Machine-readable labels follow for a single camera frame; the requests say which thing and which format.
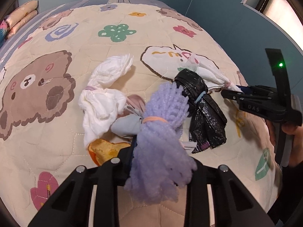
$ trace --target blue swirl print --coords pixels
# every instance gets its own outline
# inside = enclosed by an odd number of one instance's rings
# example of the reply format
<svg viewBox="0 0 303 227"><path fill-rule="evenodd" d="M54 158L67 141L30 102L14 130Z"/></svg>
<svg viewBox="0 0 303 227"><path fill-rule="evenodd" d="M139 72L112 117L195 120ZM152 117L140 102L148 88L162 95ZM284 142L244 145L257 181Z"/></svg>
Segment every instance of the blue swirl print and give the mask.
<svg viewBox="0 0 303 227"><path fill-rule="evenodd" d="M64 38L71 34L78 25L78 23L73 23L71 25L57 27L55 30L51 31L45 36L45 40L52 42Z"/></svg>

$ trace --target orange rubber band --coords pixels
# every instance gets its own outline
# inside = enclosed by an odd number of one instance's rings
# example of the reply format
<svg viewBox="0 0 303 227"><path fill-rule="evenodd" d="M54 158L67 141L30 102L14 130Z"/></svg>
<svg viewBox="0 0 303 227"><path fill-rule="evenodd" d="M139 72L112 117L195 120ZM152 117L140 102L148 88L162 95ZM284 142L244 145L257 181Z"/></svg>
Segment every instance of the orange rubber band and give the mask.
<svg viewBox="0 0 303 227"><path fill-rule="evenodd" d="M149 116L149 117L143 119L143 120L142 120L142 124L144 124L144 123L146 123L146 122L149 122L149 121L156 121L156 120L160 120L160 121L162 121L162 122L168 124L168 121L167 121L167 120L165 120L165 119L163 119L163 118L161 118L161 117L157 117L157 116Z"/></svg>

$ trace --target metal bolt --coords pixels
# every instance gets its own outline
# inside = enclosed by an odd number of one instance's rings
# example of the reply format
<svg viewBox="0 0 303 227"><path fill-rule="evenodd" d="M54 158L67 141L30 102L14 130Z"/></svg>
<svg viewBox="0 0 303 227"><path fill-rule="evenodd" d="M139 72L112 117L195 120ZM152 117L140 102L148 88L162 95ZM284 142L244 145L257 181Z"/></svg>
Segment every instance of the metal bolt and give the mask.
<svg viewBox="0 0 303 227"><path fill-rule="evenodd" d="M221 171L223 171L223 172L227 172L227 171L228 171L228 166L226 166L226 165L221 165L221 166L219 167L219 169L220 169Z"/></svg>
<svg viewBox="0 0 303 227"><path fill-rule="evenodd" d="M111 162L112 162L113 164L117 164L117 163L120 162L120 159L117 158L117 157L114 157L114 158L111 159Z"/></svg>
<svg viewBox="0 0 303 227"><path fill-rule="evenodd" d="M77 171L78 173L84 172L84 171L85 171L85 166L78 166L78 167L76 168L76 171Z"/></svg>

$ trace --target beige quilted bedspread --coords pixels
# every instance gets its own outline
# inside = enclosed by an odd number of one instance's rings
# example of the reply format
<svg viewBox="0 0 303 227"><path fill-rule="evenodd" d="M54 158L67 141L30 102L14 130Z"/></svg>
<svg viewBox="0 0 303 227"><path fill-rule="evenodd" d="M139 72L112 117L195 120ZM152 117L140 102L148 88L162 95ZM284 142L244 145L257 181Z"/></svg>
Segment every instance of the beige quilted bedspread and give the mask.
<svg viewBox="0 0 303 227"><path fill-rule="evenodd" d="M95 166L84 149L83 112L78 106L94 68L110 56L134 55L131 70L112 88L140 95L146 102L167 81L141 61L150 46L155 47L154 52L171 48L161 52L163 64L167 57L183 55L185 59L194 52L214 61L235 84L246 84L237 66L207 32L175 12L151 5L119 3L107 10L94 5L60 13L45 21L8 60L0 84L0 197L21 227L28 225L76 166ZM239 111L220 93L212 97L228 119L227 142L194 157L208 166L228 165L268 210L277 189L266 125ZM183 141L188 141L188 127L189 119ZM110 133L104 138L121 141ZM146 206L119 188L120 225L183 226L185 191L180 190L178 203Z"/></svg>

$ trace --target purple microfiber duster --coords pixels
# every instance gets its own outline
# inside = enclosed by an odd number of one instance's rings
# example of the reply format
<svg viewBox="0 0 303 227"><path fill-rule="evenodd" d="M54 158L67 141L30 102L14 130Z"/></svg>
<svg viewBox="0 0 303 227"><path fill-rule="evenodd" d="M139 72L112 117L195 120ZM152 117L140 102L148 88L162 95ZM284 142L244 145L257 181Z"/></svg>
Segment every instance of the purple microfiber duster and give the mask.
<svg viewBox="0 0 303 227"><path fill-rule="evenodd" d="M188 116L183 87L164 83L146 104L125 189L139 202L156 204L178 200L176 185L184 187L197 169L179 142L180 127Z"/></svg>

